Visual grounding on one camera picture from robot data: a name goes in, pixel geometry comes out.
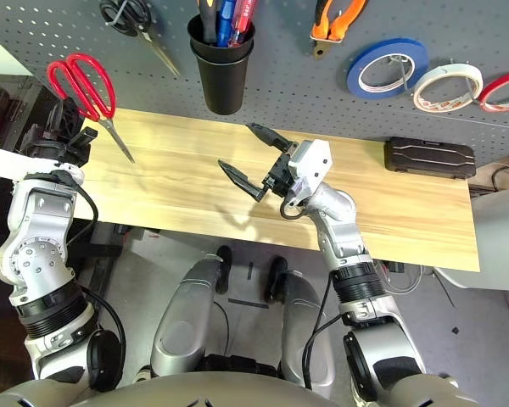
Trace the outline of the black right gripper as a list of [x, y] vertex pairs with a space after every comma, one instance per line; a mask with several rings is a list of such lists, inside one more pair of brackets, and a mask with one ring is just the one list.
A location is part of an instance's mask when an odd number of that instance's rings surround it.
[[246, 192], [256, 202], [260, 202], [268, 191], [280, 198], [285, 198], [288, 195], [288, 190], [294, 184], [288, 163], [291, 154], [298, 147], [298, 143], [289, 141], [271, 128], [257, 123], [248, 123], [246, 127], [264, 144], [282, 152], [262, 181], [261, 186], [257, 187], [242, 171], [220, 159], [218, 165], [236, 187]]

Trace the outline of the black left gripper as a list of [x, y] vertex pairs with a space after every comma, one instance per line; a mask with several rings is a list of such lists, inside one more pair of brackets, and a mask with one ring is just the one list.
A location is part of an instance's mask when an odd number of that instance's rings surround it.
[[23, 136], [20, 152], [30, 158], [51, 159], [61, 164], [83, 166], [89, 160], [90, 143], [98, 136], [91, 127], [81, 130], [82, 117], [71, 97], [54, 107], [54, 130], [33, 125]]

